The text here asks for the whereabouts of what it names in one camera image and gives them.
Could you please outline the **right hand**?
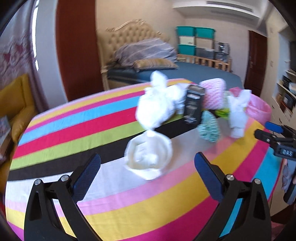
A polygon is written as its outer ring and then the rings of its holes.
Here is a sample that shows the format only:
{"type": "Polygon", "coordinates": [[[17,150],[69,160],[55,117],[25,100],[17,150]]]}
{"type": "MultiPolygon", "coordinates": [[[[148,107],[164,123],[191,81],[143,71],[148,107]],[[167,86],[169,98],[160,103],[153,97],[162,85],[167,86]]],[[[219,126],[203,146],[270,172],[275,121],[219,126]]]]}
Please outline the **right hand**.
{"type": "Polygon", "coordinates": [[[295,177],[293,179],[292,179],[292,177],[293,177],[293,172],[290,171],[288,168],[288,160],[284,159],[283,160],[283,170],[282,170],[282,186],[281,186],[281,189],[284,192],[287,192],[288,187],[291,182],[293,183],[293,185],[295,185],[295,183],[296,183],[295,177]]]}

